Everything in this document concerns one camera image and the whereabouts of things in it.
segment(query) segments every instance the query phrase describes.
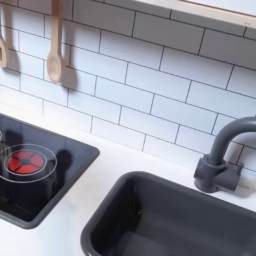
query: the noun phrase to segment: wooden utensil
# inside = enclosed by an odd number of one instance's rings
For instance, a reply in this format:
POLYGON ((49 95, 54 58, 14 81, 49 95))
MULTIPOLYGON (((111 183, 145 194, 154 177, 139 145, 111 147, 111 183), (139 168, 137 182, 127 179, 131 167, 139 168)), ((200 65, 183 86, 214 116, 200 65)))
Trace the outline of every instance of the wooden utensil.
POLYGON ((53 83, 59 83, 63 72, 61 55, 62 0, 52 0, 52 46, 47 59, 48 75, 53 83))
POLYGON ((0 67, 5 68, 7 66, 7 52, 8 47, 2 35, 1 17, 0 17, 0 67))

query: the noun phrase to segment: stove burner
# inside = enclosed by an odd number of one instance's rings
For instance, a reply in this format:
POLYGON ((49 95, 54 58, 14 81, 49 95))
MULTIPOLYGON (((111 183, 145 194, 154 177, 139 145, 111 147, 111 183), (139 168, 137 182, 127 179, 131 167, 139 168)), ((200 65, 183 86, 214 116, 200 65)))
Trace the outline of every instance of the stove burner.
POLYGON ((8 170, 15 174, 27 175, 45 168, 46 157, 37 151, 20 150, 7 157, 8 170))
POLYGON ((39 145, 21 144, 5 148, 0 156, 0 178, 14 183, 32 183, 50 176, 57 167, 55 154, 39 145))

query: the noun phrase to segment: white subway tile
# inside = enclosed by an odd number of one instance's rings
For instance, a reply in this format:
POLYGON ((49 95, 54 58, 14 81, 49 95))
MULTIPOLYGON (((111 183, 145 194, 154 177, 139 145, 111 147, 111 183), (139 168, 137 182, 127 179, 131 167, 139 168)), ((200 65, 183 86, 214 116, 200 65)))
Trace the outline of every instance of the white subway tile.
POLYGON ((217 114, 156 95, 152 115, 204 132, 211 132, 217 114))
POLYGON ((138 150, 142 150, 145 139, 142 133, 97 118, 93 118, 92 134, 138 150))
POLYGON ((176 144, 198 152, 209 154, 215 136, 180 126, 176 144))
POLYGON ((0 69, 0 84, 12 89, 20 89, 20 74, 10 69, 0 69))
MULTIPOLYGON (((224 126, 226 126, 227 124, 231 123, 234 120, 235 119, 231 117, 218 115, 214 130, 213 130, 213 134, 217 135, 224 126)), ((249 147, 256 148, 256 136, 254 132, 247 132, 247 133, 240 134, 236 136, 233 139, 233 141, 249 147)))
POLYGON ((200 55, 256 69, 255 48, 253 40, 206 30, 200 55))
MULTIPOLYGON (((181 126, 176 144, 196 150, 200 153, 209 154, 215 140, 215 136, 181 126)), ((224 159, 230 163, 237 163, 242 151, 242 146, 231 142, 224 159)))
POLYGON ((145 91, 185 101, 190 81, 149 68, 129 64, 126 83, 145 91))
MULTIPOLYGON (((20 51, 47 60, 51 51, 51 41, 43 37, 20 32, 20 51)), ((62 44, 62 56, 65 66, 68 66, 70 59, 69 45, 62 44)))
POLYGON ((256 71, 235 67, 228 90, 256 98, 256 71))
POLYGON ((1 85, 0 102, 37 115, 43 112, 43 100, 1 85))
POLYGON ((124 82, 126 62, 75 47, 71 50, 71 67, 117 82, 124 82))
MULTIPOLYGON (((44 72, 44 80, 51 82, 48 72, 44 72)), ((64 67, 59 85, 79 92, 94 95, 96 76, 72 68, 64 67)))
POLYGON ((44 61, 20 52, 8 52, 7 67, 15 71, 43 78, 44 61))
MULTIPOLYGON (((49 15, 52 13, 51 0, 19 0, 19 6, 49 15)), ((63 18, 72 19, 72 0, 63 0, 63 18)))
POLYGON ((256 99, 196 82, 192 82, 187 102, 235 118, 256 113, 256 99))
POLYGON ((196 168, 203 156, 201 153, 150 136, 146 137, 144 152, 191 169, 196 168))
POLYGON ((17 30, 6 28, 3 26, 1 27, 1 29, 3 38, 5 39, 8 48, 19 51, 19 32, 17 30))
POLYGON ((171 19, 186 22, 189 24, 194 24, 204 28, 210 28, 214 30, 219 30, 222 32, 243 36, 245 27, 238 26, 236 24, 224 22, 221 20, 213 20, 206 17, 193 15, 190 13, 172 11, 171 19))
POLYGON ((10 4, 10 5, 18 5, 18 0, 1 0, 0 3, 10 4))
MULTIPOLYGON (((45 18, 45 37, 51 38, 50 17, 45 18)), ((62 42, 91 51, 98 51, 100 44, 100 30, 71 21, 63 20, 62 42)))
POLYGON ((158 69, 163 47, 102 31, 100 52, 118 59, 158 69))
POLYGON ((256 29, 255 28, 247 28, 244 36, 255 40, 256 39, 256 29))
POLYGON ((64 87, 23 74, 20 76, 20 85, 22 92, 67 106, 68 92, 64 87))
POLYGON ((117 104, 72 90, 69 91, 68 107, 114 123, 118 123, 121 110, 117 104))
POLYGON ((44 36, 44 15, 40 13, 2 5, 1 24, 34 35, 44 36))
POLYGON ((74 1, 74 21, 130 36, 134 11, 90 0, 74 1))
POLYGON ((44 117, 81 131, 90 132, 91 129, 91 116, 48 101, 44 102, 44 117))
POLYGON ((120 105, 149 113, 153 94, 103 78, 97 79, 96 96, 120 105))
POLYGON ((216 87, 226 88, 232 66, 165 48, 161 70, 216 87))
POLYGON ((218 115, 212 134, 217 135, 224 126, 236 120, 235 118, 218 115))
POLYGON ((246 145, 248 147, 256 148, 256 136, 255 132, 242 133, 235 137, 233 141, 246 145))
POLYGON ((179 127, 178 124, 124 107, 122 108, 120 124, 170 142, 175 141, 179 127))
POLYGON ((242 145, 239 145, 234 142, 229 143, 224 160, 230 163, 236 164, 241 155, 242 149, 243 149, 242 145))
POLYGON ((133 36, 179 50, 198 53, 204 29, 143 13, 136 14, 133 36))
POLYGON ((239 163, 243 163, 245 168, 256 171, 256 150, 253 148, 244 147, 239 158, 239 163))
POLYGON ((169 9, 166 9, 163 7, 146 4, 146 3, 142 3, 142 2, 136 2, 136 1, 105 0, 105 3, 117 5, 120 7, 125 7, 125 8, 132 9, 132 10, 139 11, 139 12, 146 12, 149 14, 153 14, 153 15, 157 15, 157 16, 161 16, 161 17, 165 17, 165 18, 169 18, 170 12, 171 12, 169 9))

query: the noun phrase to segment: red burner light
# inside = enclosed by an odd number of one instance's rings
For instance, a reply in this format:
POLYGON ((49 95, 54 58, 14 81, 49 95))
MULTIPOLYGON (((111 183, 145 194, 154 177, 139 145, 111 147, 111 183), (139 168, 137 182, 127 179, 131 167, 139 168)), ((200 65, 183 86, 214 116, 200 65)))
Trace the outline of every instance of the red burner light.
POLYGON ((8 158, 8 169, 17 174, 32 174, 38 172, 44 165, 43 157, 33 151, 19 151, 8 158))

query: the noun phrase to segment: black sink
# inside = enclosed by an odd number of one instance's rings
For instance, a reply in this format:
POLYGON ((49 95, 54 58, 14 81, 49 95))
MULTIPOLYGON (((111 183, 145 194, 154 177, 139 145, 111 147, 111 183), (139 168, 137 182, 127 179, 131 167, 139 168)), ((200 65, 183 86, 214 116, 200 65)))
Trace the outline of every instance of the black sink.
POLYGON ((256 213, 133 172, 102 202, 81 245, 86 256, 255 256, 256 213))

